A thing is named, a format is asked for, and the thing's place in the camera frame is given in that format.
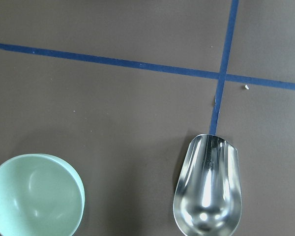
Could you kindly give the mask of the mint green bowl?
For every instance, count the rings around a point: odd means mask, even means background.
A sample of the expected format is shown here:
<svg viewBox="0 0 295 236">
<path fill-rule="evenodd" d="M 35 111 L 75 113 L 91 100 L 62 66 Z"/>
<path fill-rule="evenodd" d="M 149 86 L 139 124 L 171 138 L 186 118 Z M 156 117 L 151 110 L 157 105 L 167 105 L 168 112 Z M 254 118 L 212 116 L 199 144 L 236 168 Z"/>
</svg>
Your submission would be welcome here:
<svg viewBox="0 0 295 236">
<path fill-rule="evenodd" d="M 23 154 L 0 165 L 0 235 L 72 236 L 85 208 L 77 171 L 49 154 Z"/>
</svg>

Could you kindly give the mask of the shiny metal scoop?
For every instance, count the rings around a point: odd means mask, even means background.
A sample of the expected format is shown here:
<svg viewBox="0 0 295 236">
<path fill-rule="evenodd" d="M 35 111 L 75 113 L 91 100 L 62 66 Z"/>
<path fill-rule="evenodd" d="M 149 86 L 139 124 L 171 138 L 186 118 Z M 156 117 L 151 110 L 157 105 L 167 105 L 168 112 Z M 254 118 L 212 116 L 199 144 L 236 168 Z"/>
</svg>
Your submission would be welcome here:
<svg viewBox="0 0 295 236">
<path fill-rule="evenodd" d="M 177 181 L 173 215 L 185 236 L 231 236 L 242 214 L 237 148 L 210 134 L 189 144 Z"/>
</svg>

